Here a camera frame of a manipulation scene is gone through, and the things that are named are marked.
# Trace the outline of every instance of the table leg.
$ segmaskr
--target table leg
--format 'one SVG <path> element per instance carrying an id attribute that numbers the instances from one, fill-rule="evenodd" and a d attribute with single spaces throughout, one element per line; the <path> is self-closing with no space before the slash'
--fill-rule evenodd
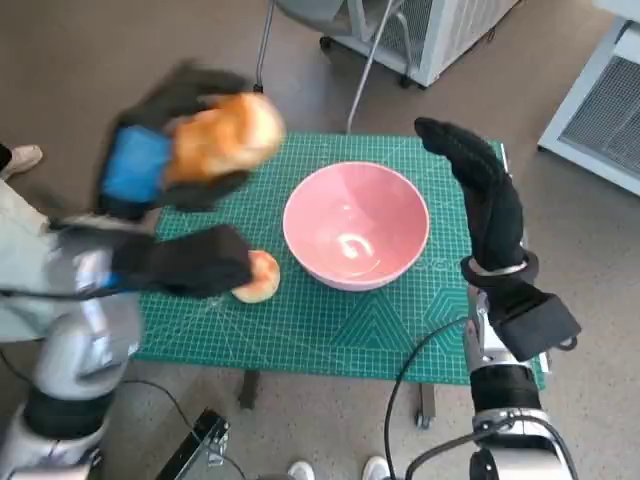
<path id="1" fill-rule="evenodd" d="M 256 405 L 256 398 L 258 396 L 258 381 L 260 379 L 260 372 L 257 370 L 245 370 L 244 378 L 242 380 L 242 389 L 240 395 L 238 395 L 238 401 L 241 408 L 253 410 Z"/>
<path id="2" fill-rule="evenodd" d="M 420 403 L 416 412 L 416 426 L 421 430 L 428 430 L 436 416 L 436 386 L 421 383 L 418 385 L 418 391 Z"/>

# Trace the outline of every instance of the table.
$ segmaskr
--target table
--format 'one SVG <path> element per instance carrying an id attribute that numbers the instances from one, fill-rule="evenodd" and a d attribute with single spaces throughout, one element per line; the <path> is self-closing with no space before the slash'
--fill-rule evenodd
<path id="1" fill-rule="evenodd" d="M 500 144 L 494 148 L 504 156 Z M 341 292 L 316 281 L 289 253 L 282 234 L 282 212 L 296 185 L 340 161 L 376 162 L 403 174 L 424 196 L 431 217 L 429 240 L 416 264 L 371 292 Z M 216 212 L 165 209 L 157 234 L 173 238 L 217 223 L 233 224 L 254 248 L 275 256 L 282 273 L 277 295 L 258 305 L 231 295 L 144 295 L 146 334 L 137 358 L 242 368 L 240 401 L 246 407 L 255 401 L 258 372 L 264 370 L 393 379 L 425 334 L 467 312 L 459 272 L 460 259 L 470 252 L 462 192 L 448 161 L 426 152 L 418 138 L 291 133 L 249 186 Z M 469 381 L 461 330 L 436 338 L 407 374 L 407 381 L 420 384 L 418 420 L 424 426 L 435 415 L 434 384 Z M 219 435 L 220 421 L 211 423 Z M 185 442 L 186 451 L 194 452 L 193 439 Z M 184 451 L 176 455 L 181 461 L 188 457 Z"/>

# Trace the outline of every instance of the metal bracket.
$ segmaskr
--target metal bracket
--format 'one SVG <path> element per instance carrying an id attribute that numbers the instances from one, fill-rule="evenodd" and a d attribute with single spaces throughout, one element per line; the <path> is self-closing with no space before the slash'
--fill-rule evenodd
<path id="1" fill-rule="evenodd" d="M 196 423 L 194 432 L 189 432 L 178 449 L 162 468 L 156 480 L 179 480 L 187 472 L 203 451 L 207 451 L 209 466 L 222 465 L 224 451 L 229 439 L 229 423 L 213 410 L 205 409 Z"/>

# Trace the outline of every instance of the bun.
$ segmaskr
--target bun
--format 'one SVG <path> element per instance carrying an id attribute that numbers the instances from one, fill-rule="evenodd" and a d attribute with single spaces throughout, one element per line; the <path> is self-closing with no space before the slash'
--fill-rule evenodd
<path id="1" fill-rule="evenodd" d="M 284 122 L 264 95 L 224 97 L 216 108 L 178 125 L 166 180 L 209 181 L 254 169 L 276 153 L 284 135 Z"/>
<path id="2" fill-rule="evenodd" d="M 253 281 L 231 290 L 234 297 L 243 303 L 259 303 L 273 297 L 280 285 L 280 266 L 271 254 L 264 250 L 250 250 L 251 275 Z"/>

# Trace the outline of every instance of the chair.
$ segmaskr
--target chair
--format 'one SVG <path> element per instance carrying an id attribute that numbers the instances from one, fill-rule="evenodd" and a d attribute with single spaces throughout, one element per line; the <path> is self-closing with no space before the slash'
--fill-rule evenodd
<path id="1" fill-rule="evenodd" d="M 360 77 L 360 83 L 351 105 L 351 111 L 347 119 L 346 132 L 351 133 L 353 118 L 367 82 L 373 56 L 380 43 L 389 16 L 393 15 L 400 23 L 403 30 L 406 70 L 405 77 L 409 76 L 412 65 L 411 40 L 407 19 L 400 11 L 404 0 L 269 0 L 267 18 L 265 20 L 262 42 L 258 52 L 258 64 L 256 65 L 255 92 L 264 91 L 262 85 L 262 65 L 269 41 L 271 20 L 273 11 L 278 9 L 287 17 L 306 25 L 307 27 L 322 32 L 328 36 L 355 36 L 363 42 L 369 42 L 373 37 L 373 43 L 369 50 L 367 62 Z M 320 46 L 326 50 L 331 43 L 331 38 L 322 37 Z"/>

